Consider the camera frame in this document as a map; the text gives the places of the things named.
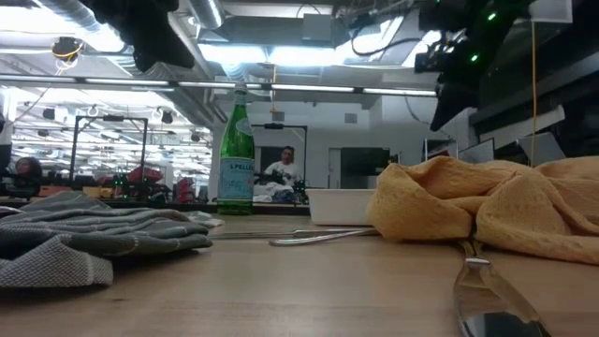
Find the yellow cloth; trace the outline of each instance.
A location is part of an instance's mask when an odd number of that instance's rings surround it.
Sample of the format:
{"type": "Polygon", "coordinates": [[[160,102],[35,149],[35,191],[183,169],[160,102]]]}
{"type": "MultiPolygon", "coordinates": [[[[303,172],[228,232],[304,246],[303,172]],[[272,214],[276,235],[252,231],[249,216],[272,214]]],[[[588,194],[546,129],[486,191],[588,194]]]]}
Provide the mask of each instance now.
{"type": "Polygon", "coordinates": [[[599,264],[599,156],[537,168],[435,157],[390,165],[368,219],[393,241],[467,238],[534,256],[599,264]]]}

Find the white container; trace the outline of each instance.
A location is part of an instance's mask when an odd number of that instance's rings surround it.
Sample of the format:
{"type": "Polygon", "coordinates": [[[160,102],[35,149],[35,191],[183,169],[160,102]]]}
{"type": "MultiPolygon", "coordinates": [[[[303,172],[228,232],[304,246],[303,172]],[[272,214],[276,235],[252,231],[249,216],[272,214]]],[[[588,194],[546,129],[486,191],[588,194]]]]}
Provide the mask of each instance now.
{"type": "Polygon", "coordinates": [[[368,226],[366,209],[373,189],[307,189],[315,225],[368,226]]]}

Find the table surface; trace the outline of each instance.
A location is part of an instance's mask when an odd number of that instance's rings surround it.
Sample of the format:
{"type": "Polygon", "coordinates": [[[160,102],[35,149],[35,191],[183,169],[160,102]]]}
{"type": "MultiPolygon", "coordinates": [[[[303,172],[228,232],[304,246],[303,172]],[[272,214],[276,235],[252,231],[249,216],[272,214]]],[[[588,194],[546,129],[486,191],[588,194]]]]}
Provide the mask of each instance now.
{"type": "MultiPolygon", "coordinates": [[[[307,217],[226,217],[216,232],[311,227],[307,217]]],[[[599,268],[488,257],[553,337],[599,334],[599,268]]],[[[5,336],[461,336],[450,246],[346,238],[300,247],[218,241],[115,263],[114,285],[0,291],[5,336]]]]}

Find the person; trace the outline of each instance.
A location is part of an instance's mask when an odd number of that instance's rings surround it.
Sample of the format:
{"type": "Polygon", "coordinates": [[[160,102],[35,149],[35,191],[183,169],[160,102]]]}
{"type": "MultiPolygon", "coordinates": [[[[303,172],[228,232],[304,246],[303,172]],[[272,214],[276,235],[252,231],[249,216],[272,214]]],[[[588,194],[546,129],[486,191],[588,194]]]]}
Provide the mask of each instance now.
{"type": "Polygon", "coordinates": [[[285,146],[281,153],[281,160],[270,164],[264,171],[266,174],[272,174],[274,171],[283,176],[283,181],[287,186],[293,184],[300,179],[298,167],[293,163],[295,149],[291,146],[285,146]]]}

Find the gray cloth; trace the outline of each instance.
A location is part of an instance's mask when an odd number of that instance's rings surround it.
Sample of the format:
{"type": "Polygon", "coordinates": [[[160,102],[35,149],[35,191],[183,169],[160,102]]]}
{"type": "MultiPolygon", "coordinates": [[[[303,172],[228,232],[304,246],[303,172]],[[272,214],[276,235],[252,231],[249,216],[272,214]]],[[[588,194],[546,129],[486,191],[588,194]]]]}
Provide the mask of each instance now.
{"type": "Polygon", "coordinates": [[[202,223],[173,210],[114,210],[80,192],[62,192],[0,220],[0,287],[112,284],[106,257],[212,246],[202,223]]]}

